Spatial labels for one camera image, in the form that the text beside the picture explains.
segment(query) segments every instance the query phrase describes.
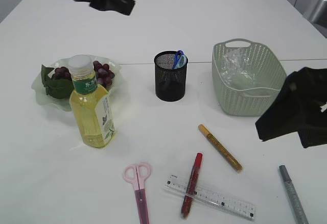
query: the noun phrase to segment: white bottle cap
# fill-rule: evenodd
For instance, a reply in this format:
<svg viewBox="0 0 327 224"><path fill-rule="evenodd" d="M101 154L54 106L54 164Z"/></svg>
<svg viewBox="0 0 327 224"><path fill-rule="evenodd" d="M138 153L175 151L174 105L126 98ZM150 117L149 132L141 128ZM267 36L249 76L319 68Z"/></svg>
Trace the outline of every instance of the white bottle cap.
<svg viewBox="0 0 327 224"><path fill-rule="evenodd" d="M92 59L88 55L73 56L68 60L68 69L73 76L87 76L93 71Z"/></svg>

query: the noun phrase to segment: red marker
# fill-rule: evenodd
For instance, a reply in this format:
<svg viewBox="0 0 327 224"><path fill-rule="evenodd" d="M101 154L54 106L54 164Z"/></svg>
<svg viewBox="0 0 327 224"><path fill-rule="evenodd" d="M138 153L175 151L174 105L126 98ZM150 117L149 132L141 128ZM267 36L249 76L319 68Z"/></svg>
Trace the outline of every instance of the red marker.
<svg viewBox="0 0 327 224"><path fill-rule="evenodd" d="M188 188L186 190L186 193L189 195L194 194L194 190L196 188L196 183L198 181L199 177L199 170L201 166L201 161L202 161L202 154L198 153L195 158L195 162L192 168L192 172L190 175L189 183L188 183ZM192 204L192 197L186 196L184 197L183 205L182 205L182 211L181 211L181 216L183 219L186 219L187 216L189 215L190 209L191 209L191 204Z"/></svg>

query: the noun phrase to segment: gray marker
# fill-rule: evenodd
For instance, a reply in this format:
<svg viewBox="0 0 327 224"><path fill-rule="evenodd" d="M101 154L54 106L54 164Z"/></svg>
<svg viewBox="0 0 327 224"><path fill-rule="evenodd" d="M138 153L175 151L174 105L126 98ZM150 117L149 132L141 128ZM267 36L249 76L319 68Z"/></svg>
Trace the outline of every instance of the gray marker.
<svg viewBox="0 0 327 224"><path fill-rule="evenodd" d="M291 205L292 205L294 214L296 216L297 223L298 224L309 224L306 214L301 205L300 199L298 198L297 193L295 191L292 180L291 180L290 176L288 175L286 167L284 165L281 165L279 167L279 170L281 171L284 186L286 188L287 195L291 201Z"/></svg>

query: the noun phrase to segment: white table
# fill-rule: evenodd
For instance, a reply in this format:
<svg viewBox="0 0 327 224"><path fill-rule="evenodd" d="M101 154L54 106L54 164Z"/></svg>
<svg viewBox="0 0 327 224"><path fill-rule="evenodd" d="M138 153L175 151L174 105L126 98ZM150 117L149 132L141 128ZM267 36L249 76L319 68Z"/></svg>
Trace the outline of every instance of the white table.
<svg viewBox="0 0 327 224"><path fill-rule="evenodd" d="M234 38L266 44L280 60L327 58L327 40L286 0L136 0L131 16L23 0L0 24L0 60L53 63L86 53L136 64L182 49L190 62L210 62L214 44Z"/></svg>
<svg viewBox="0 0 327 224"><path fill-rule="evenodd" d="M31 49L26 56L35 53ZM36 104L30 85L41 62L32 62L31 56L14 73L10 62L2 62L2 80L8 81L3 82L0 107L2 223L138 224L133 189L122 171L140 161L153 169L146 181L151 223L184 223L182 199L163 185L172 172L188 177L197 152L204 154L200 180L254 203L255 223L295 223L278 173L281 164L287 166L310 223L325 223L327 145L303 149L295 133L261 142L257 118L231 117L217 105L210 63L188 65L185 97L173 103L155 96L154 64L123 65L126 83L111 97L117 134L98 150L82 143L72 113ZM283 62L288 73L326 64ZM240 174L198 131L200 123L239 159ZM250 222L194 203L187 223Z"/></svg>

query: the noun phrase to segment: basket handle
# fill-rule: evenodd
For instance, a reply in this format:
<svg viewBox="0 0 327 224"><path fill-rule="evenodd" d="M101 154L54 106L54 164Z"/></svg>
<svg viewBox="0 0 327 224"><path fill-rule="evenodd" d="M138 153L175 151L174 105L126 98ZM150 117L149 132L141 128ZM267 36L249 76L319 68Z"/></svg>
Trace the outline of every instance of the basket handle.
<svg viewBox="0 0 327 224"><path fill-rule="evenodd" d="M237 41L249 43L250 46L254 43L248 39L231 39L231 40L227 40L226 42L223 42L223 44L225 45L225 47L227 47L226 45L228 43L237 42Z"/></svg>
<svg viewBox="0 0 327 224"><path fill-rule="evenodd" d="M257 87L257 88L251 88L251 89L248 89L248 90L249 91L250 90L251 91L253 91L253 90L257 90L257 91L261 91L261 90L262 91L267 91L267 90L269 90L271 94L269 94L269 95L249 95L249 94L246 93L247 90L243 90L243 93L241 93L241 96L243 96L243 97L262 97L262 98L264 98L264 97L271 97L274 93L276 95L278 95L279 92L280 92L280 90L277 90L277 89L274 89L274 88L267 88L267 87Z"/></svg>

